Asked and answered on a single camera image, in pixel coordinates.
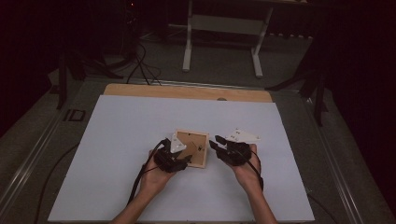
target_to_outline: table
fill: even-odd
[[[219,98],[228,101],[214,101]],[[212,139],[215,134],[228,134],[235,125],[254,133],[268,127],[260,132],[265,141],[257,145],[264,194],[277,220],[314,220],[276,105],[271,102],[266,91],[107,86],[49,221],[109,221],[126,205],[149,150],[170,137],[174,128],[210,131]],[[206,168],[188,168],[175,175],[139,222],[251,221],[247,196],[230,168],[212,149],[207,154]]]
[[[271,18],[273,8],[269,7],[265,14],[263,21],[242,20],[235,18],[223,18],[206,15],[196,15],[192,13],[192,0],[189,1],[189,17],[187,19],[187,44],[184,52],[183,71],[190,71],[191,63],[191,33],[192,29],[237,33],[244,35],[258,35],[259,40],[256,47],[251,50],[254,70],[256,77],[262,77],[262,66],[259,59],[259,51],[262,47],[265,32]]]

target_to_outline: gray floor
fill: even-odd
[[[158,79],[163,85],[226,86],[227,88],[259,89],[271,86],[292,76],[304,52],[309,47],[309,39],[269,36],[264,39],[260,53],[264,78],[254,77],[250,59],[249,41],[241,45],[207,43],[194,39],[191,70],[181,71],[184,54],[183,41],[177,36],[166,44],[142,40],[146,48],[146,64],[161,68]],[[127,77],[134,68],[125,67],[117,71]],[[151,68],[154,75],[159,72]],[[88,124],[98,96],[106,85],[124,80],[109,80],[90,72],[84,82],[69,80],[69,100],[64,110],[57,111],[55,95],[44,95],[8,133],[0,139],[0,192],[6,192],[14,174],[28,157],[30,151],[44,149],[29,178],[20,192],[15,193],[15,201],[2,213],[0,222],[32,223],[45,179],[55,162],[74,144],[78,143]],[[137,70],[131,83],[143,83]],[[345,122],[332,101],[332,94],[326,91],[325,104],[329,112],[323,113],[322,128],[312,120],[312,105],[302,99],[295,90],[300,83],[283,91],[271,92],[285,125],[295,160],[303,182],[311,196],[319,200],[338,223],[396,223],[374,180],[362,160],[359,149]],[[87,118],[82,122],[62,121],[67,109],[86,110]],[[53,130],[49,124],[56,123]],[[67,154],[54,170],[46,188],[40,210],[39,223],[46,219],[62,185],[74,151]],[[331,217],[316,202],[310,200],[316,221],[313,223],[334,223]],[[350,207],[356,205],[359,213],[351,214]]]

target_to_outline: wrist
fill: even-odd
[[[243,189],[247,193],[247,196],[262,195],[262,188],[258,183],[247,184],[243,186]]]
[[[139,198],[143,203],[149,204],[149,202],[156,196],[157,194],[149,189],[141,189],[136,195],[136,198]]]

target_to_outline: white table surface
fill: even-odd
[[[176,129],[225,136],[235,128],[261,141],[264,195],[279,222],[314,220],[274,103],[102,95],[49,221],[109,221],[126,205],[149,150]],[[209,148],[206,168],[178,172],[140,222],[251,221],[246,193]]]

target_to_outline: forearm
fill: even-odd
[[[139,191],[135,198],[120,212],[110,224],[133,224],[142,214],[143,210],[149,205],[149,202],[155,195]]]
[[[277,223],[260,187],[246,188],[246,193],[257,224]]]

